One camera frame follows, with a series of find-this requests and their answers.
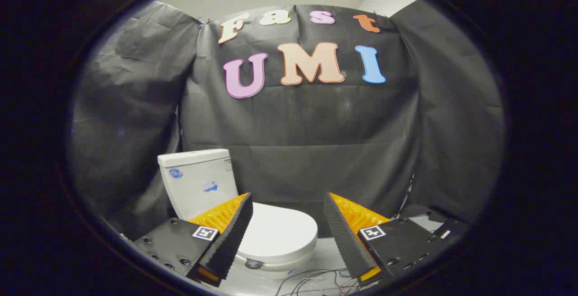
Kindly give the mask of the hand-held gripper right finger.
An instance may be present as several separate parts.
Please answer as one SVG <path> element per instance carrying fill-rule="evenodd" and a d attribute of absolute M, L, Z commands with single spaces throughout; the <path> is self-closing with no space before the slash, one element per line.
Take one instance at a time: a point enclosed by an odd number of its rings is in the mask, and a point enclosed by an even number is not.
<path fill-rule="evenodd" d="M 390 220 L 334 193 L 327 193 L 324 214 L 341 258 L 361 287 L 388 287 L 429 265 L 445 240 L 408 218 Z"/>

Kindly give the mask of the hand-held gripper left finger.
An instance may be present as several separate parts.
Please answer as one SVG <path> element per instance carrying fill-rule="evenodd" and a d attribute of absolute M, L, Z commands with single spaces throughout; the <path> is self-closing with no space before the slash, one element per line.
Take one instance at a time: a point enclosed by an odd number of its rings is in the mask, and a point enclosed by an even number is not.
<path fill-rule="evenodd" d="M 168 269 L 219 287 L 233 265 L 252 215 L 252 195 L 244 193 L 190 220 L 169 218 L 134 244 Z"/>

